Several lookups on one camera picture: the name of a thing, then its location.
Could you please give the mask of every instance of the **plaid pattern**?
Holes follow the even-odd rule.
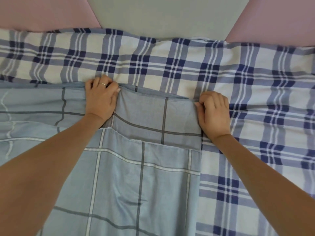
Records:
[[[156,40],[113,29],[0,30],[0,77],[13,82],[120,83],[230,100],[233,135],[315,197],[315,48],[203,39]],[[275,235],[231,165],[206,138],[196,235]]]
[[[0,164],[84,115],[82,84],[0,86]],[[194,235],[200,163],[193,102],[123,86],[39,235]]]

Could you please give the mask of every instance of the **gray fabric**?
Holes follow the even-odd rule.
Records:
[[[84,115],[81,84],[2,83],[0,98],[0,164]],[[200,147],[192,101],[122,86],[38,235],[194,235]]]

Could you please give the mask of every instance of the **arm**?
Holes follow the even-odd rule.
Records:
[[[107,76],[89,80],[86,114],[79,122],[0,167],[0,235],[38,232],[84,148],[112,115],[118,92]]]
[[[315,200],[230,134],[227,98],[216,92],[205,92],[196,106],[204,133],[226,156],[276,232],[280,236],[315,235]]]

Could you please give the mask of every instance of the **person's left hand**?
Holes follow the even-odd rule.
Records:
[[[97,116],[100,118],[101,124],[103,124],[112,116],[116,108],[119,91],[118,83],[106,75],[86,81],[85,115]]]

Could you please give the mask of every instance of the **pink panel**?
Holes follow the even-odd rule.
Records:
[[[314,46],[315,0],[250,0],[227,42]]]
[[[0,28],[48,31],[100,27],[87,0],[0,0]]]

